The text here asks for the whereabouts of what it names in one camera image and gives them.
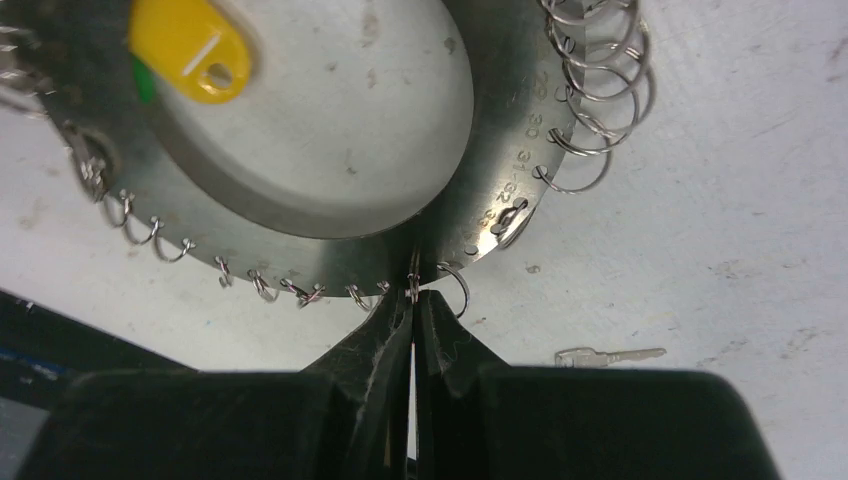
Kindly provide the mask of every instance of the printed number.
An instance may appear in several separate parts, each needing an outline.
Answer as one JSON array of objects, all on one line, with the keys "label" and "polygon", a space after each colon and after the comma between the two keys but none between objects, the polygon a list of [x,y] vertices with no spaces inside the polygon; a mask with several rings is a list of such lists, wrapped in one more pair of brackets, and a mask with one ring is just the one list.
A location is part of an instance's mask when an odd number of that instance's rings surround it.
[{"label": "printed number", "polygon": [[524,135],[531,140],[538,138],[540,125],[542,125],[542,116],[530,114],[530,127],[524,132]]}]

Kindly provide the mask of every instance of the silver key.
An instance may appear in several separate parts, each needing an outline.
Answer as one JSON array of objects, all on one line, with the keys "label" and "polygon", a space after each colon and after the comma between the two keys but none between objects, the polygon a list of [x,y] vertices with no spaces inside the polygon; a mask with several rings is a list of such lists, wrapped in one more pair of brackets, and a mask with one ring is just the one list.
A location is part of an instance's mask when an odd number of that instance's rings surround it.
[{"label": "silver key", "polygon": [[612,363],[625,360],[639,361],[646,358],[658,358],[666,354],[664,348],[648,348],[646,350],[629,350],[624,352],[596,352],[589,347],[571,348],[557,352],[554,363],[558,367],[606,367]]}]

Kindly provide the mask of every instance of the black object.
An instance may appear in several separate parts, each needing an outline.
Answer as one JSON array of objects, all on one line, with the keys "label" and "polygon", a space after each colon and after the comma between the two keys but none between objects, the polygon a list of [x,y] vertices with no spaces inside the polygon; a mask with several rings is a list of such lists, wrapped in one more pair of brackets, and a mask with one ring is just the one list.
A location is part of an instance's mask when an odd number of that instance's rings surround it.
[{"label": "black object", "polygon": [[[418,461],[407,462],[415,345]],[[441,294],[387,294],[300,373],[79,379],[18,478],[776,479],[708,374],[509,367]]]}]

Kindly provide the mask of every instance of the yellow key tag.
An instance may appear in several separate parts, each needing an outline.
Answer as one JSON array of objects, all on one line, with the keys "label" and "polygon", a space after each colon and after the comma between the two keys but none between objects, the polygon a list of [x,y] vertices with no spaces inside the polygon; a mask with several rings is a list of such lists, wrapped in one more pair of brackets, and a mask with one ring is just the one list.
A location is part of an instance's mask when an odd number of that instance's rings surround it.
[{"label": "yellow key tag", "polygon": [[206,0],[135,0],[130,50],[200,103],[228,102],[250,79],[244,40]]}]

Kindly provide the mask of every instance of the white workbench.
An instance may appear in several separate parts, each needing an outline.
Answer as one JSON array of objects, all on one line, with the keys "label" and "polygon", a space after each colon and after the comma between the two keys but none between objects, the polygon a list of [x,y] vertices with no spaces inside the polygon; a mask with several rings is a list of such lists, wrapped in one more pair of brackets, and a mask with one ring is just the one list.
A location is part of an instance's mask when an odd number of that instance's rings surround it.
[{"label": "white workbench", "polygon": [[[548,194],[512,249],[463,270],[462,323],[516,364],[665,347],[643,366],[728,378],[786,478],[848,478],[848,4],[644,3],[653,116],[601,187]],[[0,152],[2,289],[201,369],[301,368],[364,318],[128,247],[44,122],[0,111]]]}]

